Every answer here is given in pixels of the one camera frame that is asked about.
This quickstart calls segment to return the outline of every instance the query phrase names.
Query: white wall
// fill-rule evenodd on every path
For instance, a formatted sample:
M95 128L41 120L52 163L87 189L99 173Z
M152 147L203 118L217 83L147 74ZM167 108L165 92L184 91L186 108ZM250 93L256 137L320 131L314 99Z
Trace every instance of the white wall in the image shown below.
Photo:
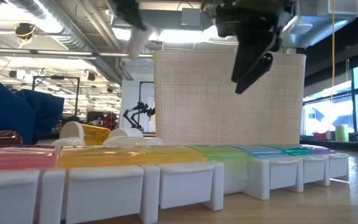
M342 75L335 76L334 86L344 83L349 80L352 80L352 78L350 77L350 75L349 75L349 77L346 77L346 73L343 73ZM310 96L312 94L315 94L315 93L323 91L327 88L330 88L332 84L333 84L332 79L328 78L321 82L306 86L305 89L303 90L303 97Z
M122 98L121 98L121 114L119 117L119 127L120 128L130 128L131 124L122 116L125 110L133 108L137 105L139 101L139 85L140 82L154 82L154 68L147 67L127 67L126 71L134 78L134 81L124 80L122 81ZM140 96L144 100L144 103L148 103L147 98L150 95L150 91L154 92L154 89L144 91L142 94L145 96ZM149 124L147 119L140 119L140 125L147 127Z

